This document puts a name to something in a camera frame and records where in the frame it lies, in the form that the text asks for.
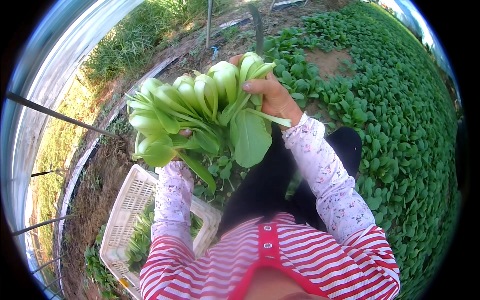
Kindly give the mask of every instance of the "arm sleeve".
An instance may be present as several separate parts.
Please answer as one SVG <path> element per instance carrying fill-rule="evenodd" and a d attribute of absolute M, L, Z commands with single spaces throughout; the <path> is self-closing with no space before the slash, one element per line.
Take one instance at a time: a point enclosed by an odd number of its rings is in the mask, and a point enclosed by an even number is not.
<path fill-rule="evenodd" d="M 283 139 L 317 198 L 317 212 L 328 233 L 342 244 L 352 233 L 375 224 L 375 219 L 324 134 L 321 122 L 303 114 L 296 126 L 283 131 Z"/>
<path fill-rule="evenodd" d="M 195 259 L 190 235 L 193 178 L 182 161 L 156 168 L 155 221 L 150 254 L 140 272 L 143 299 L 158 293 Z"/>

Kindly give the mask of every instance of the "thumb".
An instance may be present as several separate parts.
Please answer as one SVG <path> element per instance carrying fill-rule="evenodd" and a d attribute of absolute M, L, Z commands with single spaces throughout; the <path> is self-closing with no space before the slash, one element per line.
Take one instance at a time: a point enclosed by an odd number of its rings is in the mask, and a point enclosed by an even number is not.
<path fill-rule="evenodd" d="M 248 94 L 270 94 L 275 91 L 275 82 L 266 79 L 250 79 L 245 81 L 241 88 Z"/>

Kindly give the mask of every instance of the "knife blade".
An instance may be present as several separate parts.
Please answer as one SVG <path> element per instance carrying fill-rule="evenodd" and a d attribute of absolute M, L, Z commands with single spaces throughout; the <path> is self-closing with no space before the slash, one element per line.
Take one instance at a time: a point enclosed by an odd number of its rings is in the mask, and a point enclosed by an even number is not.
<path fill-rule="evenodd" d="M 264 56 L 264 25 L 262 22 L 262 16 L 258 9 L 251 3 L 248 4 L 250 13 L 252 14 L 253 24 L 255 28 L 255 38 L 257 40 L 257 50 L 255 51 L 258 56 L 263 58 Z"/>

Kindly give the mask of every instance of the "red and white striped shirt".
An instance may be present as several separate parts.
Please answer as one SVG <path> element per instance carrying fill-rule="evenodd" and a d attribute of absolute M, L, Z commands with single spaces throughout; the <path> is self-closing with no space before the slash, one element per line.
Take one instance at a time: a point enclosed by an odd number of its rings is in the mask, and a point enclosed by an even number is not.
<path fill-rule="evenodd" d="M 317 195 L 317 211 L 329 232 L 280 213 L 269 223 L 256 225 L 256 218 L 237 226 L 195 259 L 188 232 L 193 180 L 181 162 L 172 162 L 158 170 L 153 242 L 140 273 L 143 299 L 242 299 L 262 266 L 286 273 L 307 293 L 330 299 L 398 294 L 399 269 L 385 233 L 324 141 L 324 126 L 304 115 L 283 134 Z"/>

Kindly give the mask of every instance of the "crate of vegetables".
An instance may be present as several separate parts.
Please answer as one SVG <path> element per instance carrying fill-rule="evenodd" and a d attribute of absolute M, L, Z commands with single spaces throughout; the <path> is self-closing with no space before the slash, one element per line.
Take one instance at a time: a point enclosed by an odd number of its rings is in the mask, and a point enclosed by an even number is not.
<path fill-rule="evenodd" d="M 150 251 L 154 196 L 158 175 L 133 165 L 108 219 L 100 258 L 116 279 L 138 300 L 140 270 Z M 198 258 L 212 243 L 221 212 L 192 196 L 193 251 Z"/>

